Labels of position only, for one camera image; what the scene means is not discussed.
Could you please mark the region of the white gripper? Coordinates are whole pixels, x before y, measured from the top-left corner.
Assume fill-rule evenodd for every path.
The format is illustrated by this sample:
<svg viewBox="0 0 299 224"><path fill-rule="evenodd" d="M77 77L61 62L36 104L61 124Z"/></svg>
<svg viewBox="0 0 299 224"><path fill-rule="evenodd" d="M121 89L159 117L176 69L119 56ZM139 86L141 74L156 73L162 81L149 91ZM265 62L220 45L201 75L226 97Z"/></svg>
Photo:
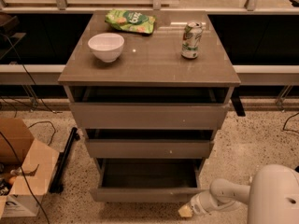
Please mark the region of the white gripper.
<svg viewBox="0 0 299 224"><path fill-rule="evenodd" d="M218 207L217 200L208 190L194 195L190 204L186 203L179 208L178 213L181 217L192 217L193 213L202 216L215 211Z"/></svg>

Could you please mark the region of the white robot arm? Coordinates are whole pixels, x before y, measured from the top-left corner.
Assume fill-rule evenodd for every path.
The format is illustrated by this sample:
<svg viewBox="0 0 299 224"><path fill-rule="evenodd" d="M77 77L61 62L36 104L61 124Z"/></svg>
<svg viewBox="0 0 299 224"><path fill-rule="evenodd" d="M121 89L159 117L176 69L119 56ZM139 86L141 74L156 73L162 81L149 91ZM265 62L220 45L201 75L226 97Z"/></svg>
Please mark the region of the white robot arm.
<svg viewBox="0 0 299 224"><path fill-rule="evenodd" d="M223 178L194 195L181 206L181 217L202 216L213 211L231 211L248 206L247 224L299 224L299 172L270 164L261 168L249 185Z"/></svg>

